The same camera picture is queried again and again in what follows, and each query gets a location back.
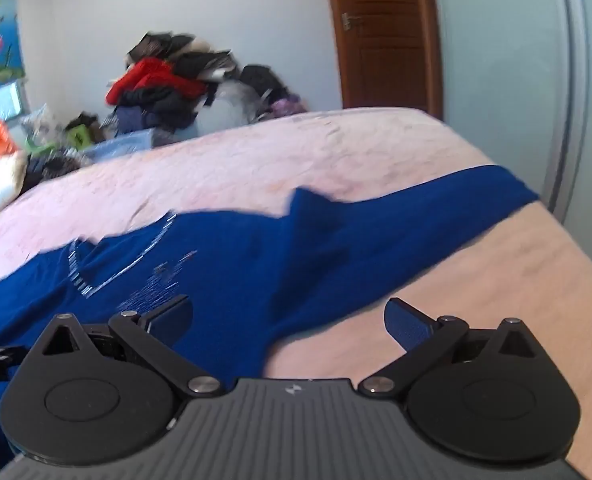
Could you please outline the blue knit sweater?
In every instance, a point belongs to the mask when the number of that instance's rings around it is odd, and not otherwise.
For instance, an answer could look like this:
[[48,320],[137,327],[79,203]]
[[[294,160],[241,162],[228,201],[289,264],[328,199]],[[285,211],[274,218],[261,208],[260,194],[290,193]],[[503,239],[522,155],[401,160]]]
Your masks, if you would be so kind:
[[280,218],[166,214],[2,278],[0,347],[33,344],[60,313],[99,323],[184,295],[193,322],[174,350],[225,382],[258,377],[279,342],[396,292],[536,200],[508,170],[480,166],[358,203],[300,188]]

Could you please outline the pile of dark clothes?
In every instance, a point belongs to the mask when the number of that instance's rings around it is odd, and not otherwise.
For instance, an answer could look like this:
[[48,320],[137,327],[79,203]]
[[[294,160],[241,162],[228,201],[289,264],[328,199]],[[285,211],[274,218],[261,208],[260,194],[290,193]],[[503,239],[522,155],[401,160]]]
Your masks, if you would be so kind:
[[271,67],[239,66],[231,51],[173,32],[148,32],[126,53],[105,103],[112,109],[105,127],[115,136],[158,130],[178,141],[307,110]]

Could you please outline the pink floral bed sheet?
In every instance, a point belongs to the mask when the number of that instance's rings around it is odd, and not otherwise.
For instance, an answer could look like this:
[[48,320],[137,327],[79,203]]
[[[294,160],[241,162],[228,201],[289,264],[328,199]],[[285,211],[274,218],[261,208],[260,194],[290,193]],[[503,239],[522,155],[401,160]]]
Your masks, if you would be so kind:
[[[486,156],[418,110],[312,113],[100,162],[38,185],[0,212],[0,279],[76,237],[99,240],[169,211],[285,214],[296,188],[358,202]],[[592,478],[592,261],[532,204],[400,290],[430,314],[477,326],[524,320],[581,404],[570,459]]]

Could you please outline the dark patterned fuzzy garment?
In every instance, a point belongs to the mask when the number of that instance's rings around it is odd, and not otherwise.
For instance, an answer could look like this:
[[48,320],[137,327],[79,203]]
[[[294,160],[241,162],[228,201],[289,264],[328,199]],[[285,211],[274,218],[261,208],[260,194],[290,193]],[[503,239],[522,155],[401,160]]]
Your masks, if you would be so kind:
[[91,164],[90,157],[73,148],[67,150],[59,148],[58,150],[30,154],[20,192],[24,194],[41,182],[64,177],[66,174],[71,174]]

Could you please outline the floral white pillow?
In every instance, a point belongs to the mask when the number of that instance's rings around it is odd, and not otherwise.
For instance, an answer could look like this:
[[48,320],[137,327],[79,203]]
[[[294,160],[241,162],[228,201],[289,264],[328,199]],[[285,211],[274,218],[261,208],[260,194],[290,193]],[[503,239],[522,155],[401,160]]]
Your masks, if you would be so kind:
[[46,148],[47,146],[64,146],[66,134],[64,127],[58,121],[54,111],[48,104],[43,104],[24,116],[20,121],[27,143],[32,148]]

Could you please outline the clear bag light blue bedding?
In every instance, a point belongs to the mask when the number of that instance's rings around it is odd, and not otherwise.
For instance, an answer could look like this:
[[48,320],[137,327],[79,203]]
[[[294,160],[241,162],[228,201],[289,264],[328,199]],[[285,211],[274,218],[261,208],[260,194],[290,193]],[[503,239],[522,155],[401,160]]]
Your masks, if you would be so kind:
[[203,104],[193,126],[197,136],[244,127],[256,122],[261,98],[247,84],[228,80],[218,85],[209,106]]

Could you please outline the red garment on pile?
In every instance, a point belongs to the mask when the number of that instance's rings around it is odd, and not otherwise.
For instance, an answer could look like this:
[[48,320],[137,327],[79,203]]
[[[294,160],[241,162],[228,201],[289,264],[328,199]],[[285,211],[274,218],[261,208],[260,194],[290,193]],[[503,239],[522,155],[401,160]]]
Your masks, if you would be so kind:
[[107,105],[117,105],[127,91],[154,87],[173,88],[189,100],[195,100],[207,91],[204,82],[176,75],[170,63],[159,58],[144,58],[131,65],[110,85],[105,102]]

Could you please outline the frosted glass wardrobe door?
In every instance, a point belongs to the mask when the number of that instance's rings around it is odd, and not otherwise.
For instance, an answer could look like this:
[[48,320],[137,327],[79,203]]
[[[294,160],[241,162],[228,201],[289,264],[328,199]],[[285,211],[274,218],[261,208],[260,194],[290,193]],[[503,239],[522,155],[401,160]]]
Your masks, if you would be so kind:
[[437,0],[448,125],[592,260],[592,0]]

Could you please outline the purple bag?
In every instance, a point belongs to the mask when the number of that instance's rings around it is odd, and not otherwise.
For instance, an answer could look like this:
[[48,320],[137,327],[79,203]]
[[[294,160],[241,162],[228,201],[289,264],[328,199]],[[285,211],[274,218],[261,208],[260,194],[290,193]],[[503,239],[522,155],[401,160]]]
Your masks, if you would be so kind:
[[307,109],[298,96],[289,96],[274,101],[271,104],[271,113],[274,118],[282,118],[307,113]]

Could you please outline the brown wooden door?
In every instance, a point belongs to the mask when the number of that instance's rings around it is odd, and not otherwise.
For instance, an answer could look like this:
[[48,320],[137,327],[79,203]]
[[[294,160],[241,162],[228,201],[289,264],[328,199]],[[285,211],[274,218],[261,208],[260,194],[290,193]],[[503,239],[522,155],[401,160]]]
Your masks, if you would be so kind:
[[[436,0],[330,0],[343,107],[398,106],[444,116]],[[343,31],[340,16],[360,15]]]

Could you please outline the window with grey frame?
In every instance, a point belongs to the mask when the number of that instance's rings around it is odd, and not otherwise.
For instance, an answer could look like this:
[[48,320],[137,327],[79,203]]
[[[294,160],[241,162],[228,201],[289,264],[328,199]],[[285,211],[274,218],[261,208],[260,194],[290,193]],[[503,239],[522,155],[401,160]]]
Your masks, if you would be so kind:
[[15,124],[29,112],[29,105],[22,80],[0,86],[0,120]]

